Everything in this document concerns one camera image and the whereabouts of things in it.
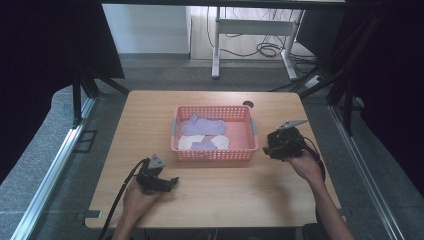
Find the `person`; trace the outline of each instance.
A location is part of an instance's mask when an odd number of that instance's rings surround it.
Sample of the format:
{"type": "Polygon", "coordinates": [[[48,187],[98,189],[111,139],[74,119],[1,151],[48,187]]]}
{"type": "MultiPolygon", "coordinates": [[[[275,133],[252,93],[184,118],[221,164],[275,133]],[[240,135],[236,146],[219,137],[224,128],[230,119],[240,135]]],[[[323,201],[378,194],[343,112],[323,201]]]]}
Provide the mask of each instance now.
{"type": "MultiPolygon", "coordinates": [[[[284,161],[288,162],[295,172],[308,182],[328,237],[333,240],[355,239],[331,199],[322,178],[321,169],[312,154],[308,151],[303,151],[300,157],[284,158],[284,161]]],[[[133,179],[125,191],[124,211],[118,221],[112,240],[131,239],[133,228],[159,199],[161,194],[159,192],[143,193],[140,186],[133,179]]]]}

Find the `basket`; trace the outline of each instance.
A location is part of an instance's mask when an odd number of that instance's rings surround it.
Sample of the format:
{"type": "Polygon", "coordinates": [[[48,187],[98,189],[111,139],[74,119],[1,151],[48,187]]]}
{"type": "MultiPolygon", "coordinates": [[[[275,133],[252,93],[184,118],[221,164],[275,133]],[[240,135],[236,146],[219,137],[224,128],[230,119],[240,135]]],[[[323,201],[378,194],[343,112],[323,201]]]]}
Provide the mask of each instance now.
{"type": "Polygon", "coordinates": [[[171,149],[178,161],[248,161],[258,149],[256,125],[248,106],[178,106],[173,122],[171,149]],[[209,120],[223,120],[224,134],[230,144],[227,150],[179,150],[182,123],[192,115],[209,120]]]}

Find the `wooden table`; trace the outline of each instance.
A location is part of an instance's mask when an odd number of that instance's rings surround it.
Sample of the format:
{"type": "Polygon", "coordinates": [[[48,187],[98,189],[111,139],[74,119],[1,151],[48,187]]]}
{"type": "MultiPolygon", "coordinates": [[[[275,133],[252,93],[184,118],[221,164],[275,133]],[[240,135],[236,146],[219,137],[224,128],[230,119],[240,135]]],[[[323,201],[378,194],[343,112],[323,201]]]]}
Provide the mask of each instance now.
{"type": "MultiPolygon", "coordinates": [[[[305,119],[295,93],[133,91],[122,112],[90,210],[100,218],[86,218],[90,228],[101,228],[131,169],[143,158],[157,154],[165,160],[162,179],[180,177],[170,193],[138,224],[145,228],[282,227],[316,222],[315,202],[306,181],[288,163],[271,160],[262,151],[266,136],[286,120],[305,119]],[[253,117],[259,149],[243,163],[182,163],[171,151],[174,112],[178,105],[242,105],[254,103],[253,117]]],[[[308,123],[298,126],[315,144],[308,123]]],[[[327,178],[327,187],[340,203],[327,178]]],[[[122,213],[116,208],[110,227],[122,213]]]]}

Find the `white wall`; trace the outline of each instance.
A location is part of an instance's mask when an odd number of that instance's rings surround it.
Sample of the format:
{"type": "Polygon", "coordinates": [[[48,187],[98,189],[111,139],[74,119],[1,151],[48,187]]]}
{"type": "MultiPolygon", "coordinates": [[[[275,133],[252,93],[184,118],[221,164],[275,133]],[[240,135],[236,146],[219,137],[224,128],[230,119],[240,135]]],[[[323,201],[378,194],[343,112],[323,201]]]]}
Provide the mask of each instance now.
{"type": "Polygon", "coordinates": [[[190,52],[190,7],[103,4],[118,53],[190,52]]]}

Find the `purple cloth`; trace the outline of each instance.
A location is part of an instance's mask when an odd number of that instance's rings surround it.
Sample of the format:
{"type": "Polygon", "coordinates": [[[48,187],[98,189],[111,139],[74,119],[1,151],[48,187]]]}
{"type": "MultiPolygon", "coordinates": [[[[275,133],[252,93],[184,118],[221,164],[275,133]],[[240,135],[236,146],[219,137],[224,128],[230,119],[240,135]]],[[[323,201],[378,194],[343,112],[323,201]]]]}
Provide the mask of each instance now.
{"type": "Polygon", "coordinates": [[[212,141],[206,140],[202,142],[193,142],[190,150],[216,150],[218,149],[212,141]]]}
{"type": "Polygon", "coordinates": [[[183,135],[222,135],[227,131],[227,125],[222,120],[209,120],[196,115],[182,124],[183,135]]]}

